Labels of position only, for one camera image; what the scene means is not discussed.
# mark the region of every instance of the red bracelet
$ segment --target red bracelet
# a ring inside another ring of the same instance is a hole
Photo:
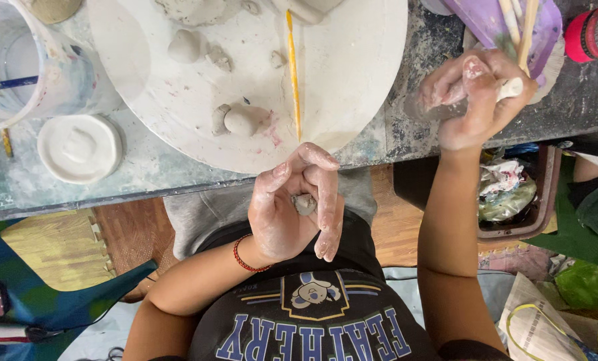
[[[245,236],[239,238],[239,240],[237,241],[237,243],[234,243],[234,249],[232,250],[232,252],[234,253],[234,259],[237,260],[237,262],[239,263],[239,265],[245,269],[247,269],[250,272],[263,272],[265,270],[269,270],[270,267],[272,267],[272,265],[270,266],[266,266],[263,268],[252,268],[250,266],[248,266],[244,261],[241,260],[241,257],[239,257],[239,253],[237,253],[237,247],[239,247],[239,243],[241,243],[241,241],[243,241],[246,237],[250,237],[252,234],[246,234]]]

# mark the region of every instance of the koala graphic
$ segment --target koala graphic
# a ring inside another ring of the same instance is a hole
[[[318,305],[324,300],[338,300],[341,292],[330,282],[319,281],[312,272],[302,273],[300,276],[302,286],[293,292],[292,303],[295,308],[306,308],[312,304]]]

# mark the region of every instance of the table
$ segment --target table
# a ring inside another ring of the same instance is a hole
[[[555,0],[570,20],[598,6],[598,0]],[[87,3],[54,28],[94,49]],[[462,53],[464,25],[456,16],[428,12],[409,0],[411,13],[406,50],[395,83],[368,126],[335,154],[343,168],[397,162],[439,152],[436,127],[416,123],[403,113],[403,99],[420,80],[448,57]],[[254,175],[209,167],[188,158],[150,132],[126,106],[103,114],[117,127],[123,158],[111,176],[92,185],[55,179],[41,163],[36,137],[44,120],[10,127],[14,158],[7,159],[0,139],[0,220],[65,209],[197,192],[252,183]],[[598,61],[577,64],[567,59],[552,92],[526,107],[487,146],[502,146],[595,132],[598,129]]]

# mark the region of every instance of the hand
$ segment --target hand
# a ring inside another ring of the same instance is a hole
[[[339,248],[344,208],[344,199],[337,194],[337,169],[339,163],[328,152],[304,143],[287,161],[257,177],[247,217],[265,263],[294,258],[319,230],[314,253],[332,261]],[[306,193],[318,202],[317,210],[300,216],[291,195]]]
[[[498,79],[522,78],[524,90],[514,98],[497,100]],[[464,86],[454,86],[461,82]],[[524,108],[537,90],[537,83],[499,50],[468,51],[449,59],[428,77],[419,90],[425,108],[451,105],[464,97],[469,108],[464,117],[449,119],[439,126],[442,150],[480,148],[501,131]]]

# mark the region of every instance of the water bucket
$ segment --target water bucket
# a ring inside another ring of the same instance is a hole
[[[0,129],[110,111],[122,101],[97,54],[47,28],[19,0],[0,0],[0,81],[35,76],[35,85],[0,89]]]

